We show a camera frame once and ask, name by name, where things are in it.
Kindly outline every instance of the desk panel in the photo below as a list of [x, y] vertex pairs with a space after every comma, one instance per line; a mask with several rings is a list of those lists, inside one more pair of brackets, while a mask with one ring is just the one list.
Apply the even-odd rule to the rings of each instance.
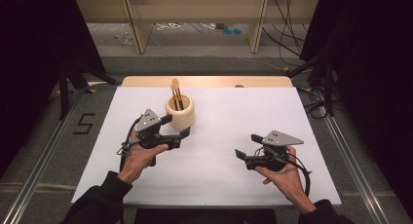
[[[235, 149], [253, 155], [260, 144], [252, 133], [282, 131], [304, 140], [297, 157], [311, 170], [313, 201], [341, 204], [295, 88], [181, 88], [195, 102], [196, 121], [181, 148], [157, 156], [125, 196], [127, 205], [149, 207], [251, 208], [291, 205], [264, 177], [247, 170]], [[171, 95], [169, 88], [121, 87], [115, 93], [94, 150], [72, 202], [100, 184], [108, 170], [118, 171], [116, 152], [133, 120], [146, 108], [160, 117]], [[175, 134], [168, 124], [162, 134]]]

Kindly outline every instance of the person's left hand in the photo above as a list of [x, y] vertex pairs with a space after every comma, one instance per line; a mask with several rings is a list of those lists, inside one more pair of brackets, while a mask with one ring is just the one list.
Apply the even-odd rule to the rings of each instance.
[[[136, 139], [136, 132], [131, 133], [131, 139]], [[161, 144], [151, 149], [144, 149], [139, 144], [130, 147], [127, 158], [125, 159], [124, 168], [118, 174], [118, 177], [129, 184], [132, 184], [142, 171], [151, 165], [152, 159], [168, 150], [167, 144]]]

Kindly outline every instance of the person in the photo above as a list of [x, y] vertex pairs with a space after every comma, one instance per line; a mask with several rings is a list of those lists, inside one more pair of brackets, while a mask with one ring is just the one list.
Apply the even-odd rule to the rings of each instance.
[[[286, 149], [289, 154], [293, 155], [289, 156], [289, 160], [295, 162], [296, 150], [292, 146], [286, 146]], [[116, 223], [123, 215], [123, 197], [131, 189], [131, 184], [139, 178], [145, 168], [149, 167], [153, 157], [166, 150], [168, 150], [166, 144], [158, 145], [152, 149], [144, 149], [138, 144], [131, 146], [123, 169], [119, 173], [108, 171], [101, 186], [90, 188], [79, 198], [68, 210], [61, 223]], [[264, 184], [275, 184], [294, 204], [301, 213], [299, 218], [302, 223], [354, 223], [345, 215], [337, 214], [329, 200], [321, 200], [313, 204], [304, 193], [299, 172], [295, 166], [287, 164], [280, 171], [271, 171], [262, 167], [257, 167], [255, 170], [265, 177]], [[199, 221], [200, 218], [204, 217], [198, 215], [193, 217], [193, 221], [185, 219], [185, 222], [182, 223], [207, 223]], [[233, 219], [228, 220], [228, 223], [237, 223]]]

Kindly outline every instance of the hand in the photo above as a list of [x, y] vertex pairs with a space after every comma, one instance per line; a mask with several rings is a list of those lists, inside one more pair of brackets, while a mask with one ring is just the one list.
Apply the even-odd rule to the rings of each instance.
[[[136, 139], [136, 132], [132, 132], [131, 139]], [[152, 159], [166, 150], [168, 150], [167, 144], [161, 144], [151, 149], [144, 149], [139, 144], [131, 146], [125, 159], [124, 168], [118, 177], [122, 181], [132, 184], [139, 178], [142, 171], [151, 165]]]
[[[286, 150], [289, 154], [293, 155], [288, 156], [288, 159], [295, 163], [295, 149], [292, 146], [286, 146]], [[287, 163], [280, 171], [271, 171], [262, 167], [256, 167], [255, 170], [266, 177], [263, 181], [264, 184], [273, 182], [301, 213], [308, 213], [316, 209], [304, 193], [298, 168], [296, 166]]]

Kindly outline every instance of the floor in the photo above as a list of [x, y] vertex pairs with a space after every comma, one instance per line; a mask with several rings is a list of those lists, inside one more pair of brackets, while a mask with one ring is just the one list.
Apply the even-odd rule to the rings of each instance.
[[[151, 41], [145, 53], [140, 55], [135, 52], [134, 45], [131, 45], [132, 40], [128, 38], [128, 25], [91, 23], [88, 27], [102, 60], [106, 62], [108, 73], [119, 80], [134, 71], [130, 71], [130, 66], [126, 63], [110, 63], [109, 61], [116, 61], [112, 59], [115, 57], [130, 58], [130, 62], [140, 59], [152, 59], [151, 62], [155, 62], [162, 57], [163, 60], [174, 62], [166, 63], [169, 66], [182, 65], [182, 59], [202, 58], [201, 62], [205, 62], [230, 58], [237, 62], [240, 69], [242, 66], [260, 65], [283, 73], [302, 63], [297, 59], [299, 48], [295, 42], [302, 45], [308, 27], [293, 25], [295, 37], [301, 39], [293, 40], [277, 31], [282, 31], [283, 25], [265, 25], [264, 28], [273, 39], [263, 32], [258, 53], [252, 54], [245, 36], [247, 28], [243, 24], [228, 25], [228, 29], [233, 32], [231, 34], [224, 34], [222, 29], [210, 29], [200, 24], [172, 24], [177, 28], [169, 28], [170, 25], [166, 23], [162, 25], [154, 26]], [[234, 33], [234, 29], [239, 29], [241, 33]], [[278, 46], [274, 39], [282, 39], [288, 49]], [[293, 84], [306, 88], [308, 74], [309, 71], [303, 72], [293, 79]], [[98, 81], [89, 76], [87, 79], [90, 82]], [[45, 107], [38, 128], [31, 133], [31, 140], [21, 148], [0, 179], [1, 220], [7, 218], [10, 213], [8, 210], [16, 209], [13, 205], [19, 199], [20, 190], [30, 184], [33, 192], [20, 207], [16, 222], [8, 223], [57, 223], [70, 208], [71, 197], [93, 149], [99, 126], [104, 120], [104, 117], [93, 118], [91, 121], [94, 126], [89, 128], [90, 132], [76, 134], [74, 132], [85, 131], [85, 126], [79, 126], [77, 117], [91, 118], [92, 113], [105, 116], [115, 92], [114, 87], [104, 84], [95, 85], [91, 90], [95, 93], [76, 91], [70, 95], [73, 117], [65, 120], [65, 123], [58, 120], [60, 109], [57, 88], [51, 94], [50, 103]], [[303, 105], [314, 103], [314, 98], [321, 98], [319, 92], [320, 90], [314, 89], [312, 94], [300, 93]], [[322, 111], [323, 109], [317, 109], [312, 114], [315, 117], [322, 116]], [[338, 102], [334, 105], [334, 113], [334, 117], [327, 116], [323, 119], [309, 114], [309, 121], [343, 201], [341, 206], [336, 207], [337, 211], [348, 215], [356, 223], [412, 223], [386, 178], [363, 146], [351, 116], [345, 111], [345, 103]], [[54, 138], [62, 124], [67, 125], [64, 127], [65, 131]], [[30, 180], [36, 175], [32, 174], [32, 171], [38, 159], [46, 159], [44, 170], [38, 174], [37, 180]], [[279, 223], [297, 221], [298, 213], [292, 207], [276, 208], [275, 213]], [[132, 223], [133, 208], [126, 208], [125, 216], [127, 223]]]

